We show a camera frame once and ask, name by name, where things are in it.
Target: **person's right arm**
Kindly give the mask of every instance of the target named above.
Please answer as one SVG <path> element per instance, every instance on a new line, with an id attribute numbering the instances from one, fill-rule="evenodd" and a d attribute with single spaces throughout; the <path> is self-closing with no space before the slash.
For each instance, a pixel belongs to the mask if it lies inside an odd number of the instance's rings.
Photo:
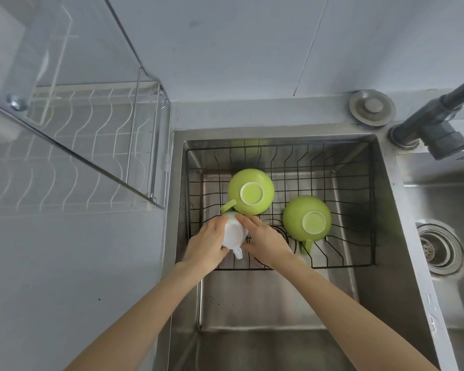
<path id="1" fill-rule="evenodd" d="M 237 219 L 251 234 L 251 243 L 242 247 L 301 293 L 358 371 L 437 371 L 397 332 L 294 255 L 278 232 L 255 216 Z"/>

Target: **white cup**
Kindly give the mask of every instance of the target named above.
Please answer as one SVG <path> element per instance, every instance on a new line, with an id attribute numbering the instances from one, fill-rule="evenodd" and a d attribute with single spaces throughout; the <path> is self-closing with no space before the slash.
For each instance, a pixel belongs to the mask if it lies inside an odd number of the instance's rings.
<path id="1" fill-rule="evenodd" d="M 242 259 L 241 245 L 247 237 L 247 229 L 242 226 L 241 222 L 237 220 L 235 215 L 238 212 L 229 211 L 225 212 L 227 215 L 227 223 L 225 224 L 225 235 L 223 236 L 223 247 L 232 250 L 237 259 Z"/>

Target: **forearm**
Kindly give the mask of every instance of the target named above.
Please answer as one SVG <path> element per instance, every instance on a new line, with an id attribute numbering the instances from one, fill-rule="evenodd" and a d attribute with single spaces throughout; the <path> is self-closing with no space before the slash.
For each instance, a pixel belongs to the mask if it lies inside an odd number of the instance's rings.
<path id="1" fill-rule="evenodd" d="M 437 371 L 404 338 L 299 258 L 286 258 L 274 268 L 306 299 L 359 371 Z"/>
<path id="2" fill-rule="evenodd" d="M 84 349 L 66 370 L 136 369 L 174 309 L 201 278 L 196 266 L 177 263 L 149 293 Z"/>

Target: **person's left hand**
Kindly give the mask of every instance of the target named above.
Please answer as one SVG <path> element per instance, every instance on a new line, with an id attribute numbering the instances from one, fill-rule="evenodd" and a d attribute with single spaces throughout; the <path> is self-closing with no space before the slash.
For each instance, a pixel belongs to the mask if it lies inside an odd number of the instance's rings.
<path id="1" fill-rule="evenodd" d="M 226 222 L 225 215 L 212 218 L 187 244 L 182 262 L 197 267 L 202 274 L 201 278 L 214 270 L 229 253 L 229 249 L 222 248 Z"/>

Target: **sink drain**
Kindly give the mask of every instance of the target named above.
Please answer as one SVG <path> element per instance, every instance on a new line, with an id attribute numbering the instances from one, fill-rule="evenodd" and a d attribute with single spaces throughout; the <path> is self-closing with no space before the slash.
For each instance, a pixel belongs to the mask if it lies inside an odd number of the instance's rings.
<path id="1" fill-rule="evenodd" d="M 443 226 L 425 224 L 418 226 L 418 233 L 431 272 L 446 275 L 459 270 L 464 261 L 464 251 L 451 231 Z"/>

